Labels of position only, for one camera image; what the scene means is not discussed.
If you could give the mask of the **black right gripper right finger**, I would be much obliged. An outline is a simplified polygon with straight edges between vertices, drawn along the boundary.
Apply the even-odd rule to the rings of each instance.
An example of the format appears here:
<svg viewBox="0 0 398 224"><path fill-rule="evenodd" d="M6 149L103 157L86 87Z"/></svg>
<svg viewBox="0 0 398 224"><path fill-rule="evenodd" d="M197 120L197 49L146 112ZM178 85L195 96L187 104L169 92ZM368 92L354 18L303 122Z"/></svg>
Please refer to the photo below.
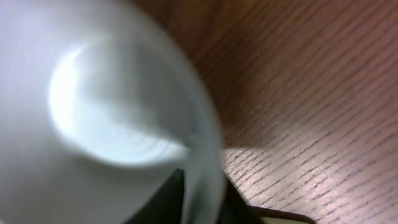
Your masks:
<svg viewBox="0 0 398 224"><path fill-rule="evenodd" d="M252 212L232 182L227 179L226 195L221 206L217 224L264 224Z"/></svg>

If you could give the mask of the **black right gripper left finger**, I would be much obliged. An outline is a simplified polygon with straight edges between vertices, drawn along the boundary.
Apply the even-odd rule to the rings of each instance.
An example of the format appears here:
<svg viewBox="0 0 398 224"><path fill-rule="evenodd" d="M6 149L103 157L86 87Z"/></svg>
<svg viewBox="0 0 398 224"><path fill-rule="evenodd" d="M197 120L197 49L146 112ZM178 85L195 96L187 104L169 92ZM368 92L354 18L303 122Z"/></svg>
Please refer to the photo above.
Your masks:
<svg viewBox="0 0 398 224"><path fill-rule="evenodd" d="M125 224L180 224L184 194L184 171L177 169Z"/></svg>

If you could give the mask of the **grey plastic bowl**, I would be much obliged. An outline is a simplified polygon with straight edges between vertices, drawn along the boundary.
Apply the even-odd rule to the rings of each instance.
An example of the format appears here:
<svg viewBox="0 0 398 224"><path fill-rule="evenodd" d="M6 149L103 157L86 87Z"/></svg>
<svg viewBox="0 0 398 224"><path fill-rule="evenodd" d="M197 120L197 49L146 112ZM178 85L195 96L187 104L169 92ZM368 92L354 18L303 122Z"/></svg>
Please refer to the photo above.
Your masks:
<svg viewBox="0 0 398 224"><path fill-rule="evenodd" d="M215 223L222 145L190 62L131 2L1 2L4 223L124 223L176 169L182 222Z"/></svg>

